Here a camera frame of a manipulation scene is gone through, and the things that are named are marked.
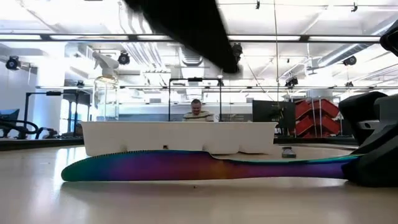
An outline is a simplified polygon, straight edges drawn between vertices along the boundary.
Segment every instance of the red stacked bins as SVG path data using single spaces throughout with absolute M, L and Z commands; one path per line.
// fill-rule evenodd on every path
M 338 113 L 338 107 L 326 99 L 297 101 L 296 135 L 302 138 L 320 138 L 338 134 L 340 123 L 333 120 Z

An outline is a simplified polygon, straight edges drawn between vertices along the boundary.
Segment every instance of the striped shirt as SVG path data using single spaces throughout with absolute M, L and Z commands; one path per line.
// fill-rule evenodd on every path
M 186 113 L 182 121 L 207 121 L 213 122 L 213 115 L 208 111 L 201 111 L 198 115 L 194 115 L 192 112 Z

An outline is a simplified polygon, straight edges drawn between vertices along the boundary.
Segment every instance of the ceiling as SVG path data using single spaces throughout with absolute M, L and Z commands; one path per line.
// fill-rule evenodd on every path
M 351 12 L 354 1 L 349 0 L 261 0 L 256 9 L 256 0 L 218 0 L 218 7 L 229 34 L 290 34 L 290 35 L 372 35 L 382 28 L 385 21 L 398 19 L 398 2 L 395 0 L 357 0 L 358 9 Z M 61 33 L 61 34 L 151 34 L 140 15 L 134 14 L 132 26 L 129 26 L 128 11 L 119 0 L 84 1 L 84 0 L 7 0 L 0 1 L 0 32 L 2 33 Z M 297 76 L 301 85 L 307 86 L 343 86 L 347 81 L 354 81 L 357 86 L 396 85 L 398 77 L 396 67 L 398 58 L 387 53 L 379 45 L 367 46 L 362 51 L 353 52 L 356 65 L 344 66 L 341 61 L 325 68 L 312 71 L 309 59 L 319 60 L 337 54 L 338 49 L 352 47 L 350 44 L 304 44 L 304 43 L 242 43 L 243 55 L 240 61 L 242 72 L 233 78 L 231 85 L 250 80 L 253 85 L 276 85 L 291 76 Z M 42 49 L 46 46 L 32 43 L 1 43 L 10 49 Z M 121 44 L 89 43 L 89 48 L 102 50 L 117 59 L 121 50 L 130 54 L 135 50 L 148 56 L 148 63 L 137 63 L 132 56 L 132 63 L 121 65 L 124 73 L 150 69 L 174 68 L 180 66 L 180 46 L 176 43 Z M 38 55 L 26 53 L 21 58 L 35 63 Z M 201 65 L 205 77 L 217 77 L 221 71 L 206 60 Z M 90 68 L 75 68 L 67 71 L 67 78 L 85 79 L 90 77 Z M 148 73 L 146 76 L 164 76 L 170 74 Z

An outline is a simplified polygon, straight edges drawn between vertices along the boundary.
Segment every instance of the metal frame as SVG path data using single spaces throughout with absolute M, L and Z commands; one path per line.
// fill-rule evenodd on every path
M 32 93 L 28 92 L 25 95 L 25 113 L 24 113 L 24 121 L 27 121 L 27 115 L 29 113 L 29 97 L 31 95 L 46 95 L 46 96 L 62 96 L 62 95 L 75 95 L 75 101 L 76 101 L 76 108 L 75 108 L 75 118 L 73 119 L 74 125 L 73 125 L 73 137 L 76 137 L 76 127 L 77 127 L 77 106 L 79 102 L 79 92 L 76 93 L 62 93 L 59 91 L 47 91 L 43 93 Z
M 378 35 L 229 35 L 230 42 L 378 44 Z M 1 42 L 176 42 L 154 34 L 1 34 Z
M 222 79 L 221 78 L 171 78 L 169 79 L 169 121 L 171 121 L 171 95 L 172 95 L 172 81 L 178 81 L 178 80 L 187 80 L 188 82 L 202 82 L 203 80 L 217 80 L 218 83 L 220 84 L 220 118 L 218 119 L 219 122 L 222 122 L 222 105 L 221 105 L 221 91 L 222 91 Z

